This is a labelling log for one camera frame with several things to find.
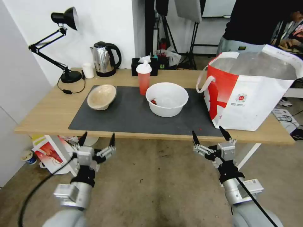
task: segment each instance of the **lamp shade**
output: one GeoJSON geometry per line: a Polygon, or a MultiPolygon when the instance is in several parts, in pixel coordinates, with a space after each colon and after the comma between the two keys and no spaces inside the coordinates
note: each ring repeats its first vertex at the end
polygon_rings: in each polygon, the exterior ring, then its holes
{"type": "Polygon", "coordinates": [[[67,24],[77,30],[78,15],[75,7],[68,8],[64,13],[52,13],[51,20],[57,24],[67,24]]]}

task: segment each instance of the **electric kettle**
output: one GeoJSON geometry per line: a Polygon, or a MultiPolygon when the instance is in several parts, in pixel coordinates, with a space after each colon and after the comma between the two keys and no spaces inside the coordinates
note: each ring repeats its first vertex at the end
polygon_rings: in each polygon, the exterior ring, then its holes
{"type": "Polygon", "coordinates": [[[121,64],[121,52],[119,48],[111,43],[97,42],[91,47],[96,73],[101,77],[109,77],[115,74],[121,64]],[[117,52],[119,61],[115,64],[112,50],[117,52]]]}

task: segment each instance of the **desk lamp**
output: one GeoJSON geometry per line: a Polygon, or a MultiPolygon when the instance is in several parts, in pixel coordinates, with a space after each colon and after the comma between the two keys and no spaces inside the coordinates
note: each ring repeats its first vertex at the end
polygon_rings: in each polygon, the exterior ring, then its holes
{"type": "Polygon", "coordinates": [[[39,55],[40,57],[44,58],[45,60],[49,61],[50,63],[53,63],[55,66],[59,67],[60,69],[62,69],[63,73],[62,73],[60,79],[63,83],[76,82],[82,78],[82,75],[80,72],[71,71],[68,69],[67,65],[59,63],[40,52],[40,50],[42,48],[48,46],[49,44],[55,42],[56,40],[58,40],[66,35],[67,28],[64,27],[64,24],[68,25],[70,28],[72,28],[74,30],[77,30],[78,16],[77,16],[76,9],[75,9],[75,7],[71,7],[69,9],[67,9],[64,13],[52,13],[50,17],[53,22],[58,24],[59,29],[56,32],[50,34],[49,36],[43,38],[42,40],[40,40],[32,45],[29,45],[28,49],[30,51],[32,51],[33,53],[39,55]],[[61,36],[59,36],[49,42],[43,42],[46,39],[48,39],[49,37],[51,37],[57,33],[61,33],[61,36]]]}

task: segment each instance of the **white bowl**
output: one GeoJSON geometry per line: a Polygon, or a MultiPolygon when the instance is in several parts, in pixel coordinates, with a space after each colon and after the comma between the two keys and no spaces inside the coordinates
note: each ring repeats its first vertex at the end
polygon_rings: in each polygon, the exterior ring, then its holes
{"type": "Polygon", "coordinates": [[[188,101],[188,93],[183,87],[167,82],[149,87],[145,97],[151,111],[161,117],[177,115],[188,101]]]}
{"type": "Polygon", "coordinates": [[[116,95],[117,90],[113,85],[100,85],[88,94],[87,104],[95,110],[106,110],[116,98],[116,95]]]}

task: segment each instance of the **beige bowl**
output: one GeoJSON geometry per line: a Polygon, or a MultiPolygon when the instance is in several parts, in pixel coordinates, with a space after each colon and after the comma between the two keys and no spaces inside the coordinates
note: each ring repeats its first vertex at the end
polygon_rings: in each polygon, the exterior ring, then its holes
{"type": "Polygon", "coordinates": [[[113,85],[105,84],[95,87],[87,97],[87,104],[95,110],[106,110],[116,98],[117,90],[113,85]]]}

